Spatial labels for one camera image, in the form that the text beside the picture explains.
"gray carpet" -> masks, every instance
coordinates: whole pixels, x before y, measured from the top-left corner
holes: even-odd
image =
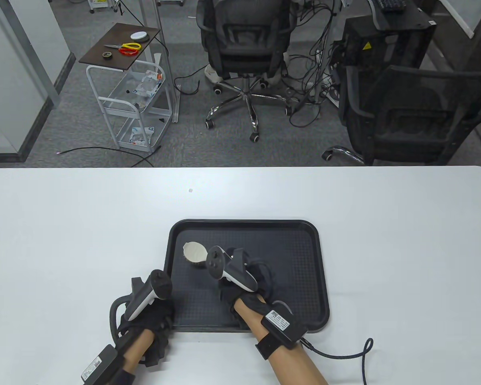
[[[175,77],[188,75],[207,63],[195,19],[188,18],[194,15],[196,2],[186,0],[183,7],[160,7]],[[127,0],[127,4],[139,14],[135,1]],[[135,23],[130,15],[120,16],[110,9],[90,14],[87,2],[74,5],[67,0],[54,0],[52,8],[68,46],[77,59],[115,22]],[[292,35],[290,53],[307,52],[319,37],[327,17],[327,12],[320,13],[306,26],[297,29]],[[299,68],[299,64],[293,64],[290,68],[295,73],[301,70],[303,68]],[[329,163],[321,159],[321,153],[330,145],[349,146],[336,108],[328,101],[323,103],[320,119],[306,128],[292,127],[281,106],[255,106],[260,120],[261,140],[253,144],[248,140],[251,127],[247,109],[242,104],[215,119],[214,130],[206,129],[204,117],[208,109],[229,97],[230,92],[216,96],[202,72],[191,79],[184,79],[184,90],[194,89],[198,80],[200,92],[190,97],[182,96],[180,120],[169,127],[162,140],[162,148],[151,158],[157,167],[353,165],[341,157]],[[117,77],[111,77],[110,73],[97,77],[101,90],[110,89],[116,81]],[[129,154],[105,150],[80,150],[56,155],[57,151],[80,146],[113,147],[85,76],[85,65],[75,64],[61,96],[61,105],[50,113],[28,160],[24,163],[0,163],[0,167],[129,167],[138,160]],[[295,122],[302,124],[312,117],[312,110],[307,107],[295,117]],[[466,140],[451,165],[481,166],[481,141],[476,134],[471,134]]]

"forearm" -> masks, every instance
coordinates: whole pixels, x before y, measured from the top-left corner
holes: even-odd
[[[153,334],[151,330],[143,330],[138,339],[136,339],[132,346],[130,346],[127,352],[123,355],[123,357],[125,357],[125,364],[123,365],[123,370],[125,372],[134,374],[135,369],[139,365],[139,361],[141,361],[154,339],[155,334]]]
[[[234,308],[258,341],[269,333],[260,323],[262,316],[249,309],[242,300],[237,300]],[[328,385],[300,344],[296,344],[292,350],[284,346],[279,347],[269,357],[269,363],[281,385],[295,385],[297,383]]]

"scissors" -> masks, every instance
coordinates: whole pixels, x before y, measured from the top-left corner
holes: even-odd
[[[135,56],[139,53],[141,48],[143,48],[143,46],[141,46],[139,43],[125,43],[120,46],[105,44],[105,47],[116,48],[119,53],[126,56]]]

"human hand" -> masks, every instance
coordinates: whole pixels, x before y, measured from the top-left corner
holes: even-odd
[[[145,356],[144,364],[147,367],[156,365],[165,356],[169,333],[173,327],[174,311],[172,300],[156,299],[132,321],[127,321],[125,315],[121,316],[118,332],[122,335],[132,330],[142,331],[136,341],[138,349],[134,357],[144,350],[140,357]]]
[[[232,255],[233,251],[233,248],[227,249],[226,254]],[[220,299],[229,306],[230,311],[235,315],[237,312],[234,305],[239,298],[244,302],[260,302],[260,296],[265,301],[270,301],[273,294],[274,279],[270,267],[265,262],[253,260],[246,251],[243,251],[243,257],[248,263],[246,270],[258,283],[259,288],[255,293],[247,292],[226,278],[218,281]]]

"white round object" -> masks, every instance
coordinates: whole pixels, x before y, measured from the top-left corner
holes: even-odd
[[[207,260],[207,249],[198,242],[187,242],[184,245],[184,257],[192,263],[203,263]]]
[[[135,41],[135,40],[145,39],[146,36],[148,36],[148,34],[145,31],[141,31],[141,32],[132,33],[130,35],[130,38]]]

